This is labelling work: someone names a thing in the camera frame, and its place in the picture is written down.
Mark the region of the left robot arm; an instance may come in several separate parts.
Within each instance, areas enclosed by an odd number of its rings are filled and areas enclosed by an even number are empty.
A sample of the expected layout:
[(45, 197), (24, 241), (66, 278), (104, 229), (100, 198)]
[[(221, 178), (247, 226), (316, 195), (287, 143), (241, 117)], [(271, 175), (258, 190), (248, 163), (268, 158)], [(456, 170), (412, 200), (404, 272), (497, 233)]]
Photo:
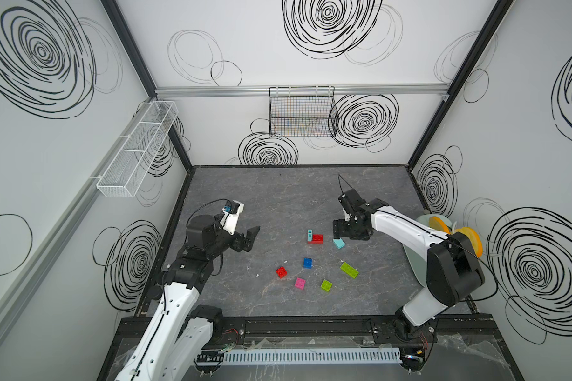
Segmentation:
[(181, 380), (203, 347), (222, 336), (222, 310), (198, 305), (214, 260), (231, 249), (250, 252), (261, 228), (236, 231), (240, 211), (198, 215), (187, 222), (187, 241), (160, 281), (159, 303), (141, 341), (117, 380)]

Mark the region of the red long lego brick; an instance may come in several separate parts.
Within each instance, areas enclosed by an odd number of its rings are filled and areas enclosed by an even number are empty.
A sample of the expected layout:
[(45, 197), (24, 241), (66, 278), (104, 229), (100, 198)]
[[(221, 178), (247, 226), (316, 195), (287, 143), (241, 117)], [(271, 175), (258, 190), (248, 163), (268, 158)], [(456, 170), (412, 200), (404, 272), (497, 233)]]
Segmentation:
[(324, 238), (322, 234), (313, 234), (313, 240), (308, 242), (308, 244), (323, 244)]

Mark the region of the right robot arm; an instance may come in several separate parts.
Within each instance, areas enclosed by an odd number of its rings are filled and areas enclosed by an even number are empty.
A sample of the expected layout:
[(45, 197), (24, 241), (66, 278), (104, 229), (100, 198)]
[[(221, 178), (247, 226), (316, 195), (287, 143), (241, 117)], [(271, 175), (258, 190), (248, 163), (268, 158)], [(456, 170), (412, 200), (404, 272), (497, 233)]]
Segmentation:
[(419, 336), (424, 325), (478, 290), (486, 282), (479, 255), (480, 241), (471, 229), (454, 233), (417, 222), (376, 198), (365, 201), (354, 189), (338, 197), (344, 217), (333, 221), (335, 238), (368, 241), (384, 233), (413, 250), (426, 265), (426, 284), (394, 315), (396, 335), (402, 341)]

